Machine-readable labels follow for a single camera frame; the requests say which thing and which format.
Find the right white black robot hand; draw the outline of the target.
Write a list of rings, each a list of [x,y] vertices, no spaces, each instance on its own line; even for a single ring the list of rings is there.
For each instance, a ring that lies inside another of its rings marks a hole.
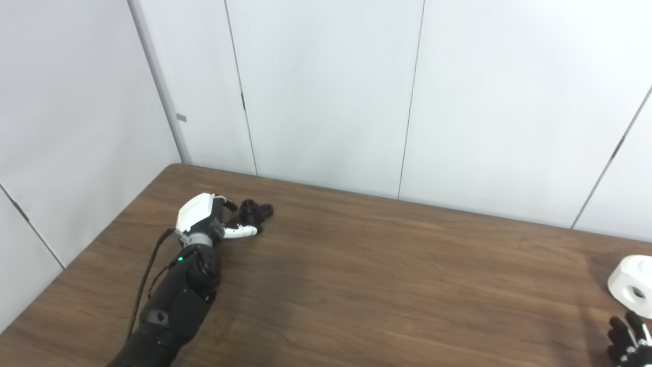
[[[606,353],[615,366],[651,366],[650,331],[642,318],[627,311],[624,319],[613,316],[609,320]]]

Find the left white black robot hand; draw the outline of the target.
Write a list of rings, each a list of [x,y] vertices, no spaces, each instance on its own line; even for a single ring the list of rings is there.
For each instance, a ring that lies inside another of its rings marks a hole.
[[[175,235],[182,248],[218,244],[224,239],[244,239],[263,232],[262,225],[274,214],[270,204],[252,199],[240,205],[221,195],[202,193],[178,211]]]

